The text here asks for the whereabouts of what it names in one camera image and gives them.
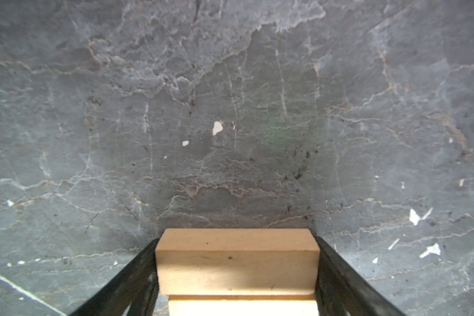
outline dark stain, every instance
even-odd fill
[[[86,100],[88,100],[89,102],[91,102],[93,104],[97,104],[99,106],[102,106],[102,99],[101,98],[98,98],[98,97],[95,97],[95,96],[89,96]]]
[[[65,48],[65,46],[67,46],[68,42],[67,41],[64,41],[64,42],[61,42],[59,43],[58,45],[56,45],[56,49],[57,50],[62,50]]]
[[[302,148],[302,144],[298,145],[298,147],[295,146],[295,147],[293,148],[293,157],[297,157],[297,154],[298,154],[298,152],[300,151],[300,148]]]
[[[302,166],[298,169],[297,173],[295,174],[295,179],[300,179],[304,175],[304,172],[307,170],[307,166]]]
[[[202,0],[195,0],[195,16],[193,17],[193,23],[196,22],[196,19],[199,17],[200,4]]]

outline crack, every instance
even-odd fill
[[[472,155],[473,149],[468,146],[465,134],[456,126],[456,121],[450,114],[435,113],[427,115],[427,117],[442,123],[448,133],[460,143],[464,156],[470,157]]]
[[[306,218],[307,216],[313,216],[313,215],[314,215],[314,212],[309,212],[309,213],[300,214],[300,215],[293,215],[288,218],[278,219],[268,224],[261,225],[258,228],[270,228],[272,225],[281,224],[281,223],[284,223],[285,221],[290,221],[292,219],[297,219],[297,218]]]

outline gray marble surface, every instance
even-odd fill
[[[0,0],[0,315],[70,313],[168,227],[310,228],[474,316],[474,0]]]

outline white marble fleck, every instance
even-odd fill
[[[388,246],[388,250],[392,250],[392,248],[399,242],[400,238],[397,238],[393,241],[393,243]]]
[[[433,210],[434,210],[434,208],[431,207],[431,208],[425,213],[425,215],[423,215],[422,220],[427,219],[427,218],[430,216],[430,214],[432,213]]]
[[[418,225],[420,219],[421,219],[421,218],[418,216],[418,214],[416,213],[416,211],[415,211],[414,209],[409,210],[409,220],[410,220],[415,226]]]
[[[223,124],[221,124],[220,121],[215,121],[214,126],[212,128],[212,136],[215,136],[216,134],[218,134],[222,130],[223,130]]]
[[[420,258],[425,258],[426,256],[430,255],[431,253],[436,254],[438,256],[441,255],[441,248],[439,248],[439,244],[435,243],[432,246],[427,247],[427,249],[419,255]]]

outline stacked wooden blocks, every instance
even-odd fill
[[[171,316],[317,316],[318,262],[307,229],[167,229],[156,247]]]

